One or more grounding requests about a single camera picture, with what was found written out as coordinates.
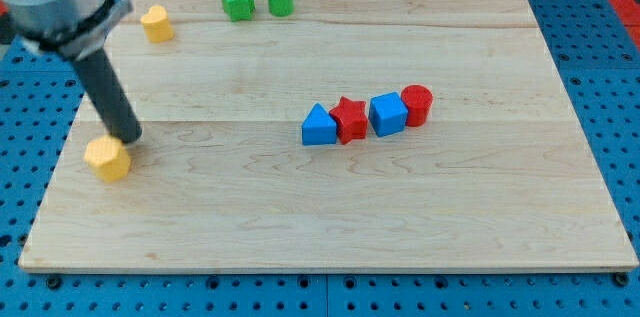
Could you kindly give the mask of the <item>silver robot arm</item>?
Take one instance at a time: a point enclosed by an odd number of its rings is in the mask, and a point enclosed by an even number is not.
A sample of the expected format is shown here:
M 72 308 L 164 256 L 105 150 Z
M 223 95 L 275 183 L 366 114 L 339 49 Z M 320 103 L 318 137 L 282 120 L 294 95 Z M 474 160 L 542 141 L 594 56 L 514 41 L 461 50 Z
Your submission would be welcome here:
M 2 0 L 15 29 L 34 53 L 83 60 L 133 11 L 130 0 Z

